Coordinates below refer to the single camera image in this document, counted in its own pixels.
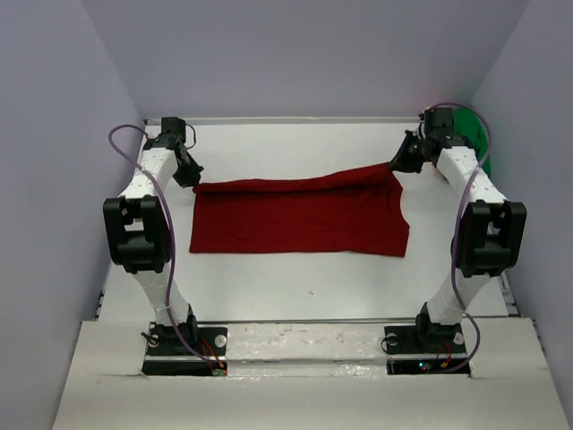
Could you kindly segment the red t-shirt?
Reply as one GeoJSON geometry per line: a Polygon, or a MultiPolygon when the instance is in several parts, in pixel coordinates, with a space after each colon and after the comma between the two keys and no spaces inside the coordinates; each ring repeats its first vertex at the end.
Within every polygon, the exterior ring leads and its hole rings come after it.
{"type": "Polygon", "coordinates": [[[193,254],[406,255],[403,188],[384,163],[305,179],[204,183],[193,191],[193,254]]]}

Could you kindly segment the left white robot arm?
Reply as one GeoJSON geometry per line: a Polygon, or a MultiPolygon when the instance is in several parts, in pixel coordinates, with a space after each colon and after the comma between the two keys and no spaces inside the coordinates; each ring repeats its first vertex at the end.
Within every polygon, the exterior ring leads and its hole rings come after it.
{"type": "Polygon", "coordinates": [[[128,186],[103,203],[107,243],[112,262],[124,268],[140,284],[155,315],[156,333],[144,337],[151,346],[169,345],[180,354],[195,350],[199,329],[191,304],[175,282],[175,228],[164,193],[170,181],[182,188],[196,186],[201,167],[186,147],[192,129],[182,118],[163,117],[160,133],[151,137],[136,125],[118,125],[108,133],[108,143],[134,167],[128,186]],[[143,134],[138,158],[119,148],[114,135],[123,129],[143,134]]]}

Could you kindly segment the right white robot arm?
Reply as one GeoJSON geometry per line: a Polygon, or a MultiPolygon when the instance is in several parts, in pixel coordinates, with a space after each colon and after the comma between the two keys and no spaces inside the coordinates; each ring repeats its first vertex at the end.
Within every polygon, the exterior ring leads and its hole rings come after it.
{"type": "Polygon", "coordinates": [[[458,197],[449,274],[414,324],[386,328],[381,345],[390,355],[463,347],[461,322],[471,302],[490,279],[514,267],[519,256],[526,206],[492,183],[483,169],[489,155],[479,155],[471,139],[456,130],[456,108],[451,102],[426,108],[389,163],[391,171],[400,173],[419,173],[430,163],[458,197]]]}

